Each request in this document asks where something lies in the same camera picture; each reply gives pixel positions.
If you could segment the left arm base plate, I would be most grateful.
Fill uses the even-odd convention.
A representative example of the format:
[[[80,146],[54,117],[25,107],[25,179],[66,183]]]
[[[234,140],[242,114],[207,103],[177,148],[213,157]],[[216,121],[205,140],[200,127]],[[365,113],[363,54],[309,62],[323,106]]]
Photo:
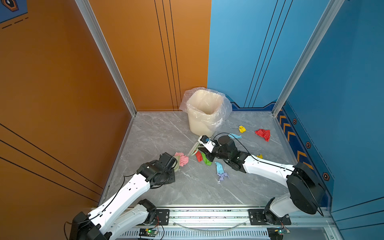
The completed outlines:
[[[167,226],[170,220],[170,209],[157,209],[155,212],[150,212],[147,219],[146,225],[157,225]]]

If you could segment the green hand brush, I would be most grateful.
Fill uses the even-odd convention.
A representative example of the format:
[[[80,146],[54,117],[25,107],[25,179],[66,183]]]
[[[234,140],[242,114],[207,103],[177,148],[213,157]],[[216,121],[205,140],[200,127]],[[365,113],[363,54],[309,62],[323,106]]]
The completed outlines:
[[[198,151],[201,144],[199,142],[196,142],[194,146],[191,148],[191,150],[188,153],[188,157],[194,156]]]

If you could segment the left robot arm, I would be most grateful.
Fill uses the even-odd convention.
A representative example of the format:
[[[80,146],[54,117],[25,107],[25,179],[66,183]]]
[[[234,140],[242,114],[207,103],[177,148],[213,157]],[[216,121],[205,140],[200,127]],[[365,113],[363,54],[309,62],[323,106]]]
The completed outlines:
[[[137,225],[158,224],[157,208],[149,200],[138,202],[133,209],[128,207],[150,189],[175,182],[177,159],[168,153],[158,160],[142,164],[135,174],[125,176],[119,190],[103,204],[88,214],[80,212],[65,232],[67,240],[116,240],[125,231]]]

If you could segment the large pink paper scrap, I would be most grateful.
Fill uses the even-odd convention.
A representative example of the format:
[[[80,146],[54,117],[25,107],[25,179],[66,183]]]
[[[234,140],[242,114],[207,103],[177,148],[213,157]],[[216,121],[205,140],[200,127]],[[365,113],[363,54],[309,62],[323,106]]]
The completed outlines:
[[[185,166],[189,162],[189,157],[183,153],[175,153],[175,158],[178,158],[180,167]]]

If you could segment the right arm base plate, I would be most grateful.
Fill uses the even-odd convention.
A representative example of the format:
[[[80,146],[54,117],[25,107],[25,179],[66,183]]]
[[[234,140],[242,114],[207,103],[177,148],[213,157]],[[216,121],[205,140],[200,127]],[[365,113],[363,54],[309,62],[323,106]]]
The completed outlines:
[[[290,216],[285,215],[282,218],[275,216],[272,212],[264,212],[262,209],[249,209],[249,220],[252,226],[261,225],[285,225],[292,224]]]

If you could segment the green plastic dustpan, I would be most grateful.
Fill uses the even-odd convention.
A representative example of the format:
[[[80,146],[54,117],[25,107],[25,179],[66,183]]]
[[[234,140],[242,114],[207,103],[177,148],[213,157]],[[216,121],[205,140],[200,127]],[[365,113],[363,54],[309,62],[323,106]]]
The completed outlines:
[[[176,153],[175,155],[174,155],[174,158],[176,159],[176,162],[175,162],[175,164],[174,164],[174,166],[173,166],[173,169],[174,169],[174,171],[175,171],[175,173],[179,170],[179,168],[180,168],[180,158],[181,158],[181,154],[180,153]]]

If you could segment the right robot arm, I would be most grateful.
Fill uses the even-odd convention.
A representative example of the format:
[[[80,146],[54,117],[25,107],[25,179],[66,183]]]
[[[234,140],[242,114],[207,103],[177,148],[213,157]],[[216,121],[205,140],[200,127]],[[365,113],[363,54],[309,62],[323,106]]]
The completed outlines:
[[[289,214],[298,211],[309,215],[323,213],[321,201],[326,188],[306,164],[286,165],[263,160],[249,151],[238,150],[234,139],[229,136],[213,140],[203,135],[198,142],[201,145],[199,150],[209,161],[221,159],[235,171],[262,176],[289,190],[283,196],[269,200],[262,213],[266,224],[281,224]]]

